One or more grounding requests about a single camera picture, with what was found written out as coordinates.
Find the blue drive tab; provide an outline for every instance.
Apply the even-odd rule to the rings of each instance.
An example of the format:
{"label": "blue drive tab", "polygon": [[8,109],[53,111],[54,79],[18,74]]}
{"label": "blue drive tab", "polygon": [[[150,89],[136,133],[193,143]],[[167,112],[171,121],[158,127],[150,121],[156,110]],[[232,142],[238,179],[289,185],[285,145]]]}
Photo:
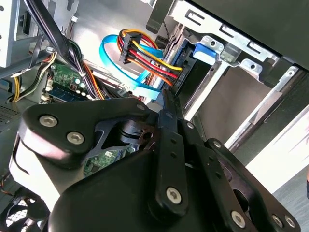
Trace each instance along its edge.
{"label": "blue drive tab", "polygon": [[200,43],[196,45],[193,57],[209,65],[214,65],[216,62],[216,52]]}

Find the silver screw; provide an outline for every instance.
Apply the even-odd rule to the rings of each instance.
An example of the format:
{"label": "silver screw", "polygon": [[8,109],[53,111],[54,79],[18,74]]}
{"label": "silver screw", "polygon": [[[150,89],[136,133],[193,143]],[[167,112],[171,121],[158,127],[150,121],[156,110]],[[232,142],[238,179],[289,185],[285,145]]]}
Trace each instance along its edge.
{"label": "silver screw", "polygon": [[50,115],[44,115],[40,117],[39,122],[45,127],[54,127],[58,124],[57,119]]}
{"label": "silver screw", "polygon": [[289,223],[289,225],[291,227],[296,228],[295,223],[293,222],[293,220],[289,216],[285,215],[284,218],[285,218],[286,222]]}
{"label": "silver screw", "polygon": [[137,104],[137,108],[139,108],[140,110],[145,110],[145,107],[143,107],[143,106],[140,105],[140,104]]}
{"label": "silver screw", "polygon": [[48,52],[48,53],[54,53],[56,50],[53,47],[51,47],[51,46],[47,46],[45,48],[45,51]]}
{"label": "silver screw", "polygon": [[231,216],[236,225],[238,225],[242,229],[245,228],[246,226],[245,219],[243,219],[242,215],[239,212],[232,211]]}
{"label": "silver screw", "polygon": [[79,145],[84,142],[84,137],[82,134],[73,131],[67,135],[67,140],[72,144]]}
{"label": "silver screw", "polygon": [[217,141],[214,141],[213,144],[217,147],[217,148],[221,148],[221,144]]}
{"label": "silver screw", "polygon": [[166,115],[167,115],[168,117],[170,117],[170,118],[173,118],[173,115],[170,114],[169,112],[167,112]]}
{"label": "silver screw", "polygon": [[194,128],[194,125],[193,125],[191,122],[188,122],[188,123],[187,123],[187,126],[188,126],[190,129],[193,129],[193,128]]}
{"label": "silver screw", "polygon": [[173,202],[174,204],[180,204],[180,202],[182,202],[182,196],[181,194],[178,192],[177,189],[173,188],[173,187],[169,187],[166,190],[166,195],[168,197],[168,199]]}
{"label": "silver screw", "polygon": [[283,228],[283,224],[282,224],[281,220],[276,215],[273,215],[272,219],[274,219],[274,221],[277,223],[278,226]]}

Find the cable tie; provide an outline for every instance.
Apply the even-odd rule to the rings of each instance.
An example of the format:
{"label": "cable tie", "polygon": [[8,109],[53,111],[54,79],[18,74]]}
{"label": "cable tie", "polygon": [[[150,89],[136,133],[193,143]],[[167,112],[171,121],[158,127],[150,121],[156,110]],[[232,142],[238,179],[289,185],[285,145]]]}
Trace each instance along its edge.
{"label": "cable tie", "polygon": [[81,77],[84,77],[84,76],[87,75],[86,73],[81,73],[81,72],[78,72],[78,74],[79,74]]}

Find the circuit board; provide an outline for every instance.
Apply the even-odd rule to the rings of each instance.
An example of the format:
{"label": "circuit board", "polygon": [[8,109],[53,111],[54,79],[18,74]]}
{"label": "circuit board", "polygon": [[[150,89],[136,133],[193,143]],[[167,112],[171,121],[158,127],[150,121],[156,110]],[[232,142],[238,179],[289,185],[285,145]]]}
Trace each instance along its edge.
{"label": "circuit board", "polygon": [[88,100],[88,93],[82,77],[62,63],[51,66],[52,75],[45,87],[41,103],[76,102]]}
{"label": "circuit board", "polygon": [[77,88],[85,88],[84,82],[80,75],[63,64],[54,64],[54,77],[53,81],[67,87],[72,91],[76,91]]}
{"label": "circuit board", "polygon": [[90,176],[91,174],[109,166],[124,156],[133,153],[135,150],[129,146],[126,150],[110,150],[105,153],[96,155],[86,161],[84,167],[84,175]]}

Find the fan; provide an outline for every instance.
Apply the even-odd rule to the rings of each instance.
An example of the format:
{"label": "fan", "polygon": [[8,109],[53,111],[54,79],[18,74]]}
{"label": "fan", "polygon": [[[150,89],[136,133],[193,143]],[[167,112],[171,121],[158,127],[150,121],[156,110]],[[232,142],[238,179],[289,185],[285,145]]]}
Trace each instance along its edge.
{"label": "fan", "polygon": [[26,188],[19,188],[0,214],[0,231],[41,232],[50,212],[44,201]]}

